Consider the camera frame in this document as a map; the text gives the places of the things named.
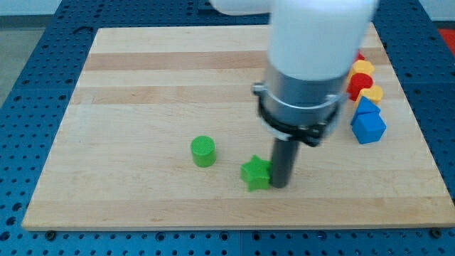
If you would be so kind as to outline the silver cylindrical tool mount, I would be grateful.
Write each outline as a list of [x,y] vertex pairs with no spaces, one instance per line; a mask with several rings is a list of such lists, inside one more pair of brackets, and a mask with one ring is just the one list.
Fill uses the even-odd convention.
[[276,139],[318,146],[335,129],[347,100],[345,79],[346,74],[302,80],[267,63],[264,80],[252,87],[258,97],[259,118]]

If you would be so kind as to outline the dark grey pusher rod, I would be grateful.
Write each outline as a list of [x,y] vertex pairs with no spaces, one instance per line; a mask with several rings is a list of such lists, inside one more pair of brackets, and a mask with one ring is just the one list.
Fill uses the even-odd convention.
[[269,169],[270,184],[273,187],[284,188],[288,185],[298,150],[298,141],[274,140]]

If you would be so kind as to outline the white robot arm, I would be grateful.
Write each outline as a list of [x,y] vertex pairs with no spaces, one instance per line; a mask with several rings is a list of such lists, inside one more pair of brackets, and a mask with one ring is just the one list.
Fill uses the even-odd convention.
[[288,185],[300,144],[318,146],[336,128],[345,82],[376,0],[210,0],[222,14],[269,14],[264,80],[252,87],[258,115],[275,140],[270,183]]

